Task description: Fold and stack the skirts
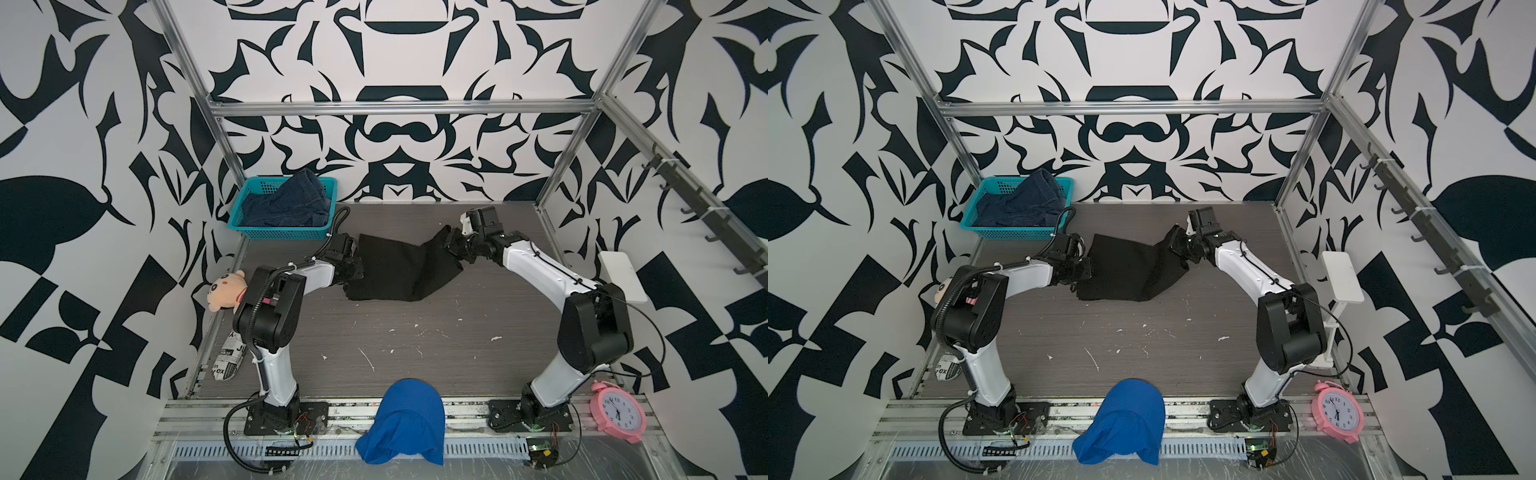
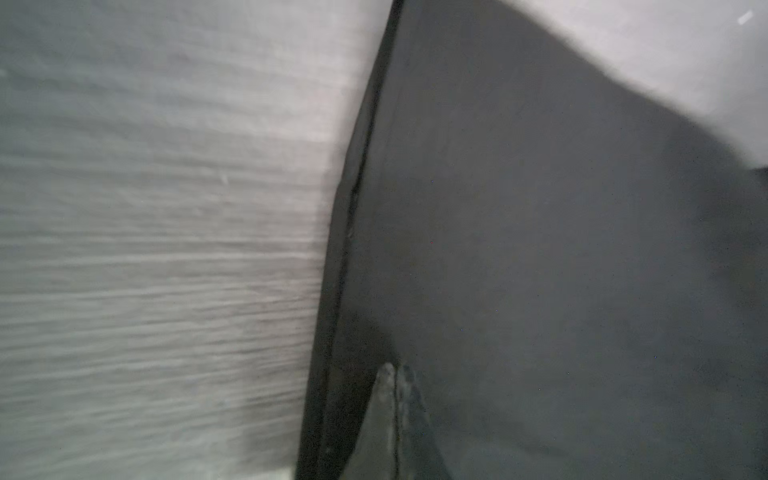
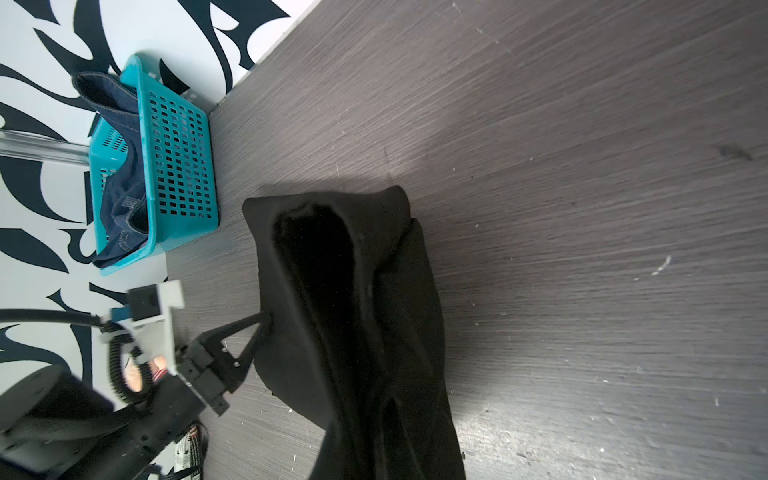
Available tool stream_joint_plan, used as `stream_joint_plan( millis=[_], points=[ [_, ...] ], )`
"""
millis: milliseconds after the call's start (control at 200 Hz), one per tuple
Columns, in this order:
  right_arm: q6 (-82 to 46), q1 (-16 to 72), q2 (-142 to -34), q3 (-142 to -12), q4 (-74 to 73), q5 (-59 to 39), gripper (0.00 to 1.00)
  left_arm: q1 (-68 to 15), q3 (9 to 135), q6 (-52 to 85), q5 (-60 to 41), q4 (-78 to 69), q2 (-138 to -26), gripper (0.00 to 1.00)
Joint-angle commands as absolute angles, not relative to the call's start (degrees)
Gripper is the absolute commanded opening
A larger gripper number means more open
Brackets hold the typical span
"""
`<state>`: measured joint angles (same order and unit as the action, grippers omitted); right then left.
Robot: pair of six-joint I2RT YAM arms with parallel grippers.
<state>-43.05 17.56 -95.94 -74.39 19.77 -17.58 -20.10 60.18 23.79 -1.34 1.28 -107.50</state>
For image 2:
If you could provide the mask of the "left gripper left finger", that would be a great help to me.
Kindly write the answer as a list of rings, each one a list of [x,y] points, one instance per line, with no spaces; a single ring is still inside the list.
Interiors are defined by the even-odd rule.
[[[379,368],[354,450],[341,479],[397,478],[396,369],[391,363]]]

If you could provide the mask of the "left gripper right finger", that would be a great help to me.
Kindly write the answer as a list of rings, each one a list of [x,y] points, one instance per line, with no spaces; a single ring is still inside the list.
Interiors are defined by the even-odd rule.
[[[435,441],[429,416],[412,369],[396,375],[397,479],[451,479]]]

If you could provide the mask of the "black skirt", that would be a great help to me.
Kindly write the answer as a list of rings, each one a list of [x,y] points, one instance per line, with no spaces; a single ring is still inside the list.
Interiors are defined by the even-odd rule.
[[[396,1],[333,205],[295,475],[412,369],[451,479],[763,479],[767,187],[498,1]]]

